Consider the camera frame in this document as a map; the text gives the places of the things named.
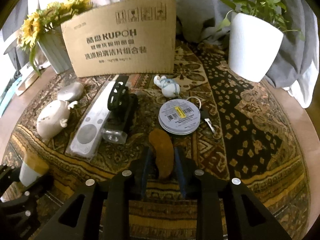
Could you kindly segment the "white remote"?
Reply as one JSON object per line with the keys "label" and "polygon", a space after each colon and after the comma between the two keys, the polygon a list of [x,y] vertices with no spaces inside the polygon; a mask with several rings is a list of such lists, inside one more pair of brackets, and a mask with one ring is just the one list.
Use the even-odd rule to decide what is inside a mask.
{"label": "white remote", "polygon": [[101,142],[101,130],[110,114],[107,103],[115,81],[103,88],[88,113],[85,115],[66,152],[83,158],[91,158]]}

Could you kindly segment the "brown cardboard box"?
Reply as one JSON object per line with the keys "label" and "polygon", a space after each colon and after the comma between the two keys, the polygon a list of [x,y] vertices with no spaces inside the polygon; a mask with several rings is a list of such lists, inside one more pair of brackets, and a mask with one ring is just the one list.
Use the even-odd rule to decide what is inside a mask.
{"label": "brown cardboard box", "polygon": [[77,77],[174,71],[176,0],[123,0],[61,29]]}

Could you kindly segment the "yellow sunflower bouquet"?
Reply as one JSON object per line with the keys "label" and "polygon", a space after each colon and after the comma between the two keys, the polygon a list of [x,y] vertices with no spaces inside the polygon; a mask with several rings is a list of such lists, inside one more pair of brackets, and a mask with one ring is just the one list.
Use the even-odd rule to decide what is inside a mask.
{"label": "yellow sunflower bouquet", "polygon": [[17,46],[29,53],[29,63],[38,76],[41,76],[41,73],[34,64],[36,42],[63,22],[92,8],[92,0],[53,2],[49,3],[46,9],[37,9],[24,19],[17,35]]}

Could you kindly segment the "white cup with cork lid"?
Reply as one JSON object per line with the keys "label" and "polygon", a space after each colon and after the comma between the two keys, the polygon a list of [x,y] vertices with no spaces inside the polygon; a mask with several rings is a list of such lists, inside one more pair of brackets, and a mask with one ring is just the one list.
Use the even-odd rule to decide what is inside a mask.
{"label": "white cup with cork lid", "polygon": [[49,164],[35,153],[26,153],[20,169],[19,179],[27,187],[49,171]]}

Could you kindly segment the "grey draped blanket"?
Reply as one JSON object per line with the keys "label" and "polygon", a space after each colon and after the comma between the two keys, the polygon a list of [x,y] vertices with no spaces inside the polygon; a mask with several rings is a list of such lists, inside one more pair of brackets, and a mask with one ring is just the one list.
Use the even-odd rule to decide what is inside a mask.
{"label": "grey draped blanket", "polygon": [[[1,28],[1,40],[19,29],[26,16],[49,3],[65,0],[19,0]],[[92,0],[95,5],[107,5],[121,0]],[[310,106],[319,73],[319,37],[317,17],[305,0],[281,0],[281,14],[287,20],[280,51],[266,74],[267,81],[276,88],[287,90],[303,108]],[[206,40],[215,43],[227,36],[227,29],[217,32],[215,27],[230,8],[222,0],[176,0],[178,33],[190,42]]]}

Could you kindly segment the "black perfume bottle clear base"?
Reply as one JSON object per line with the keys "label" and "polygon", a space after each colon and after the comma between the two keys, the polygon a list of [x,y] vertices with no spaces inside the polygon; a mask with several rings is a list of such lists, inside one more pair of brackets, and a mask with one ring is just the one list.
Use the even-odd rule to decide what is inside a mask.
{"label": "black perfume bottle clear base", "polygon": [[127,75],[116,78],[108,98],[107,108],[110,111],[102,129],[105,141],[114,144],[125,144],[133,117],[138,106],[138,98],[129,92]]}

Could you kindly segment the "white ribbed plant pot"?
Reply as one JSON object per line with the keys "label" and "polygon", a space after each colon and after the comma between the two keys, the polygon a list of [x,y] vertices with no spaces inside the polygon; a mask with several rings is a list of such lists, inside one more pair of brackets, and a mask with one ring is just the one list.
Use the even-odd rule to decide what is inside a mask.
{"label": "white ribbed plant pot", "polygon": [[228,65],[238,76],[260,82],[274,62],[284,34],[257,17],[232,13]]}

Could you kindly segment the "patterned brown rug cloth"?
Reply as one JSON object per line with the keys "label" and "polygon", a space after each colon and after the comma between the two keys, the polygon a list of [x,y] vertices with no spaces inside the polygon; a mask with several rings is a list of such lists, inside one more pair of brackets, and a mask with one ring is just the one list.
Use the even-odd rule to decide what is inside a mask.
{"label": "patterned brown rug cloth", "polygon": [[[138,106],[124,133],[109,125],[103,139],[97,101],[112,76],[78,78],[73,71],[53,77],[31,101],[7,144],[3,163],[20,165],[27,153],[48,162],[53,188],[38,202],[46,223],[85,180],[108,180],[157,147],[167,132],[172,144],[205,172],[223,180],[241,179],[274,215],[292,239],[302,239],[310,213],[309,178],[303,152],[291,122],[267,83],[250,82],[234,74],[227,54],[201,44],[176,47],[169,83],[180,85],[180,98],[169,102],[152,74],[133,74],[128,87]],[[73,83],[83,85],[68,124],[53,138],[36,129],[41,111]],[[152,135],[159,129],[161,133]]]}

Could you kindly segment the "white blue astronaut figurine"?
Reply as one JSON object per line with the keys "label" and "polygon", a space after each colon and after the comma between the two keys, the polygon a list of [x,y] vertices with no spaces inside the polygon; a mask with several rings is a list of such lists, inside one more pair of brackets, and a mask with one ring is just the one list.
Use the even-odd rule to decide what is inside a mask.
{"label": "white blue astronaut figurine", "polygon": [[175,80],[169,79],[164,75],[156,75],[153,78],[153,83],[161,89],[166,98],[176,98],[180,94],[180,85]]}

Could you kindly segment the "grey oval stone toy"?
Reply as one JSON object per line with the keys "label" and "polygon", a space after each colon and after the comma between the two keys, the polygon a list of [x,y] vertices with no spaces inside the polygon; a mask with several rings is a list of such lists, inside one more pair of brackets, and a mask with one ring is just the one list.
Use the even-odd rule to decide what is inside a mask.
{"label": "grey oval stone toy", "polygon": [[84,86],[79,82],[71,83],[63,87],[57,94],[57,100],[73,102],[82,96]]}

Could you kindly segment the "brown kidney shaped pad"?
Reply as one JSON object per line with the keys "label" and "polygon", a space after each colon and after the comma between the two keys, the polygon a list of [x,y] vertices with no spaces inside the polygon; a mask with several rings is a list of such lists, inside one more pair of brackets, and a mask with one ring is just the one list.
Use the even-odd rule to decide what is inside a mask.
{"label": "brown kidney shaped pad", "polygon": [[155,128],[149,134],[149,143],[155,151],[159,179],[166,179],[174,168],[174,147],[170,136],[163,130]]}

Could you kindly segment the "beige round creature figurine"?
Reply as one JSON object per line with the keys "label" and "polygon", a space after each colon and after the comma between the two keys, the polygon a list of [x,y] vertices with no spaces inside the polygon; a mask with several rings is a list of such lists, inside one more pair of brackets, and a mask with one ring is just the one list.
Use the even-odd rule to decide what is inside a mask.
{"label": "beige round creature figurine", "polygon": [[67,127],[71,109],[77,104],[77,101],[61,100],[54,100],[49,103],[37,118],[36,128],[39,136],[50,139],[59,134]]}

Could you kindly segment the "grey ribbed vase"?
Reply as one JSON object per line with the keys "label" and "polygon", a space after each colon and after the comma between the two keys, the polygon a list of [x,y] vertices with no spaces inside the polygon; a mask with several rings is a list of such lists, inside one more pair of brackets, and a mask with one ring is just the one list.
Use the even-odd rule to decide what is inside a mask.
{"label": "grey ribbed vase", "polygon": [[40,36],[38,44],[56,74],[72,68],[60,26]]}

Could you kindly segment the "round grey tin with barcode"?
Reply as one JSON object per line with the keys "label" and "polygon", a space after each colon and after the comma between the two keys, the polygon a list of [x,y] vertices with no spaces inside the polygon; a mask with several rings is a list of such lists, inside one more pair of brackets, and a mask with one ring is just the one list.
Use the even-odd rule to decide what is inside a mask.
{"label": "round grey tin with barcode", "polygon": [[199,108],[184,99],[164,103],[158,115],[161,127],[174,135],[188,135],[197,130],[201,121]]}

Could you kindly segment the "green potted plant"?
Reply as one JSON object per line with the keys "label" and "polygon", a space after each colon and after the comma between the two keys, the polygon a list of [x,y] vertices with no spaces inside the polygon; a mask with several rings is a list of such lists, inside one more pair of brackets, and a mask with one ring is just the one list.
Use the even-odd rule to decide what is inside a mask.
{"label": "green potted plant", "polygon": [[286,5],[281,0],[220,0],[223,4],[230,8],[224,19],[218,25],[217,30],[221,31],[223,28],[231,25],[231,20],[228,15],[232,12],[236,14],[245,14],[256,17],[267,22],[282,33],[295,32],[298,38],[302,41],[305,36],[300,29],[288,28],[289,20],[283,16],[287,12]]}

